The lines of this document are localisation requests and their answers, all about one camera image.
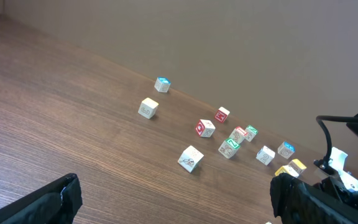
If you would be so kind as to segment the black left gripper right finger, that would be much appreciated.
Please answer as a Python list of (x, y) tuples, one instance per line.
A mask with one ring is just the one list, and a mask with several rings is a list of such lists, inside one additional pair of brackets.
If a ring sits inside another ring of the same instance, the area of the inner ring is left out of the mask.
[(309, 185), (281, 173), (270, 183), (270, 197), (282, 223), (358, 224), (358, 192), (332, 177)]

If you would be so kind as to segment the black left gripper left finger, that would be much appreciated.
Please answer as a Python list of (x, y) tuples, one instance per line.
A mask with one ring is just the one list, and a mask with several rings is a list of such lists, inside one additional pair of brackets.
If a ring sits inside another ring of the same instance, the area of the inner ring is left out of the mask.
[(83, 204), (80, 181), (69, 173), (0, 209), (0, 224), (72, 223)]

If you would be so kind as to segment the block with animal drawing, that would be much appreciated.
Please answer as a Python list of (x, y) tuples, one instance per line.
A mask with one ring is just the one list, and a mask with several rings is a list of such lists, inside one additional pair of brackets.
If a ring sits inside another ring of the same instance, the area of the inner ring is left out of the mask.
[(297, 173), (297, 171), (294, 170), (294, 168), (292, 168), (289, 165), (285, 165), (285, 166), (281, 166), (276, 172), (275, 172), (275, 176), (279, 176), (282, 173), (286, 173), (291, 175), (292, 177), (298, 178), (299, 174)]

